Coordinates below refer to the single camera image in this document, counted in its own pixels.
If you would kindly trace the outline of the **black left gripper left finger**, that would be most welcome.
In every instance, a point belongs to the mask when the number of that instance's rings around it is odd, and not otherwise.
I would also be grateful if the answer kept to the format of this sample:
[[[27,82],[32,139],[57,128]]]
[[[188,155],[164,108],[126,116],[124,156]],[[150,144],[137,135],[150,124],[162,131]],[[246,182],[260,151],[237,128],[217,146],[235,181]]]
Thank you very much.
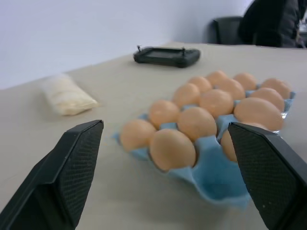
[[[94,178],[104,122],[67,130],[0,214],[2,230],[74,230]]]

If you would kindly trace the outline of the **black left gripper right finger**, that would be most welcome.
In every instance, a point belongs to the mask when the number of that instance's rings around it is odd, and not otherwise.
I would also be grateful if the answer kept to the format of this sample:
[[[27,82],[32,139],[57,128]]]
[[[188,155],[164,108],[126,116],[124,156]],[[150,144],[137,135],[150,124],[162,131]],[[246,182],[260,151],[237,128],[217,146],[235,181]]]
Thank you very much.
[[[307,228],[307,164],[274,132],[232,122],[228,131],[246,188],[270,230]]]

